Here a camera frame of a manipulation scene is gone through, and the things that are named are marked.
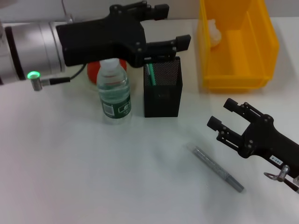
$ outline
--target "white table surface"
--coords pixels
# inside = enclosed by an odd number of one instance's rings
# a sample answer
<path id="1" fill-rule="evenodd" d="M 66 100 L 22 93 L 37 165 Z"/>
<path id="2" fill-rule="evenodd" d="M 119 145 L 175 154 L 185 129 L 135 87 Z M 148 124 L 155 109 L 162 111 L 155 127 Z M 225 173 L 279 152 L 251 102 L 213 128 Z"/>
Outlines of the white table surface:
<path id="1" fill-rule="evenodd" d="M 199 91 L 196 20 L 144 23 L 148 41 L 192 34 L 189 50 L 179 53 L 184 86 L 178 118 L 143 117 L 141 69 L 128 69 L 133 116 L 119 126 L 104 123 L 86 71 L 42 92 L 33 92 L 30 82 L 2 86 L 0 223 L 298 224 L 299 196 L 263 175 L 278 169 L 256 156 L 241 158 L 206 126 L 214 115 L 243 133 L 248 122 L 223 108 L 231 97 L 273 116 L 275 127 L 299 143 L 299 18 L 272 21 L 280 41 L 274 78 L 242 95 Z M 246 190 L 237 193 L 220 179 L 183 148 L 188 142 Z"/>

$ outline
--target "green indicator light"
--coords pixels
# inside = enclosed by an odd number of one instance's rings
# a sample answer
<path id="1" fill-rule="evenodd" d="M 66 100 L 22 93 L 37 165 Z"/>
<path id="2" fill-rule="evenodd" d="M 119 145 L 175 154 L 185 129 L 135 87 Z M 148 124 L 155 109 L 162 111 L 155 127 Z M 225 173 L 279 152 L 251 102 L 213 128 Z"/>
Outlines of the green indicator light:
<path id="1" fill-rule="evenodd" d="M 39 78 L 41 74 L 38 71 L 31 71 L 28 73 L 27 78 L 28 79 L 34 79 L 34 78 Z"/>

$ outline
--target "yellow storage box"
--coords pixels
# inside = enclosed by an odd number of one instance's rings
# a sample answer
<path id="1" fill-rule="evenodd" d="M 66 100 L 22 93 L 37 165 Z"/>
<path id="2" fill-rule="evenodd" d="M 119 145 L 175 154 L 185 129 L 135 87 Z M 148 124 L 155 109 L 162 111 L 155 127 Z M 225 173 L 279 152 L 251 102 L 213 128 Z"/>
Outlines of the yellow storage box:
<path id="1" fill-rule="evenodd" d="M 213 48 L 211 19 L 222 34 Z M 244 91 L 272 79 L 279 43 L 263 0 L 200 0 L 197 38 L 204 87 Z"/>

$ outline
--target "white bottle cap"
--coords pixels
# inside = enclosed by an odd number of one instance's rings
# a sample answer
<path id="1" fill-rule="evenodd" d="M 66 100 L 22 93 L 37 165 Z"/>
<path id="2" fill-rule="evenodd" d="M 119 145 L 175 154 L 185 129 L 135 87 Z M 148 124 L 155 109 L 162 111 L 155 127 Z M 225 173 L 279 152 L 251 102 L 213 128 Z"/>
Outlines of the white bottle cap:
<path id="1" fill-rule="evenodd" d="M 120 63 L 120 60 L 118 58 L 111 58 L 107 60 L 100 61 L 101 68 L 111 71 L 115 69 Z"/>

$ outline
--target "green bottle label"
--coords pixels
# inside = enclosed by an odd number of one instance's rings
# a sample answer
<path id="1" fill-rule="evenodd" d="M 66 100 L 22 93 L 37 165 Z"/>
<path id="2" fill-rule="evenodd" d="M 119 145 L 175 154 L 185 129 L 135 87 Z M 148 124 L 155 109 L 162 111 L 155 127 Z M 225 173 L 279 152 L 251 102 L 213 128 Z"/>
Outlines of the green bottle label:
<path id="1" fill-rule="evenodd" d="M 130 95 L 124 101 L 117 104 L 110 104 L 101 99 L 104 114 L 110 118 L 123 118 L 131 111 Z"/>

